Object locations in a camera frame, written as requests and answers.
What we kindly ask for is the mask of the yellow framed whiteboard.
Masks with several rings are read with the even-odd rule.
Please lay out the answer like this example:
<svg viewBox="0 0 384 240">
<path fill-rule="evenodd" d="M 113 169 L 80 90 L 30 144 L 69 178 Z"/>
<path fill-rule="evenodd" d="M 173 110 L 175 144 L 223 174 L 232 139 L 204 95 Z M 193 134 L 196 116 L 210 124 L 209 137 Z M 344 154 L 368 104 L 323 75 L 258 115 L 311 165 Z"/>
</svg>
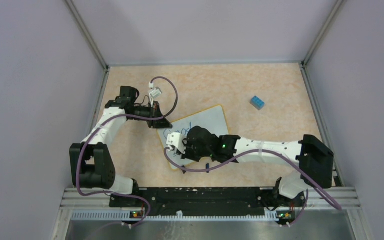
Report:
<svg viewBox="0 0 384 240">
<path fill-rule="evenodd" d="M 157 129 L 156 132 L 162 147 L 166 148 L 167 138 L 172 133 L 180 133 L 183 136 L 187 136 L 190 130 L 195 126 L 207 129 L 211 134 L 217 136 L 227 135 L 229 133 L 224 109 L 221 105 L 215 105 L 181 118 L 172 123 L 172 128 Z"/>
</svg>

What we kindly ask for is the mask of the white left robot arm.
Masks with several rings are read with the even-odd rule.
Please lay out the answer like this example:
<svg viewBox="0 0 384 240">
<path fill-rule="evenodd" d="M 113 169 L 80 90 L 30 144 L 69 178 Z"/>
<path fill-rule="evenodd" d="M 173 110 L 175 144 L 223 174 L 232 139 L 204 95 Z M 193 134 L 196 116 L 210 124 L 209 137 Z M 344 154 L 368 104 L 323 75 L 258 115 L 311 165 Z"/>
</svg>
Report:
<svg viewBox="0 0 384 240">
<path fill-rule="evenodd" d="M 69 148 L 73 185 L 82 196 L 82 189 L 96 189 L 98 193 L 121 194 L 121 200 L 129 207 L 140 202 L 135 190 L 135 180 L 116 173 L 110 146 L 119 129 L 129 120 L 145 121 L 150 129 L 171 129 L 172 124 L 161 112 L 155 100 L 162 94 L 158 87 L 148 91 L 149 103 L 136 103 L 140 92 L 131 86 L 121 86 L 119 95 L 107 102 L 103 114 L 91 133 L 80 143 Z"/>
</svg>

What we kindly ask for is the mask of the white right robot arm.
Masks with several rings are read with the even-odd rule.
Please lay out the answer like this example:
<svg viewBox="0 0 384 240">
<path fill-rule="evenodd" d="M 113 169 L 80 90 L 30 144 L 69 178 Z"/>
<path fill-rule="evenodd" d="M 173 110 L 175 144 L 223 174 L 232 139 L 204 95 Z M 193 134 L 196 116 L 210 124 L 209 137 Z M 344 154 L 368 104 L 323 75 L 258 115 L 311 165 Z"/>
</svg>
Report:
<svg viewBox="0 0 384 240">
<path fill-rule="evenodd" d="M 305 134 L 298 141 L 272 142 L 252 140 L 239 135 L 216 135 L 195 126 L 187 135 L 171 134 L 170 148 L 182 159 L 198 162 L 211 158 L 219 169 L 229 163 L 275 164 L 293 171 L 281 177 L 274 187 L 273 200 L 287 206 L 299 193 L 313 188 L 332 207 L 340 204 L 326 190 L 332 187 L 334 152 L 314 135 Z"/>
</svg>

